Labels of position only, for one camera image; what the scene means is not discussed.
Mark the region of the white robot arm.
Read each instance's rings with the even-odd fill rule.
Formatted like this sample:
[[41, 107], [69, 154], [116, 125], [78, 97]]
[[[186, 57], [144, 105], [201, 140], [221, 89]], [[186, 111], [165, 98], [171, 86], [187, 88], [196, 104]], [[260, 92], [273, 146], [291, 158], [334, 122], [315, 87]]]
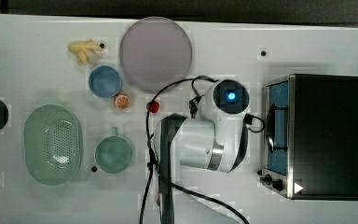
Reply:
[[188, 117], [170, 114], [154, 132], [161, 224], [249, 224], [231, 205], [189, 189], [182, 178], [185, 166], [228, 174], [241, 164], [249, 93], [235, 80], [216, 80], [191, 103]]

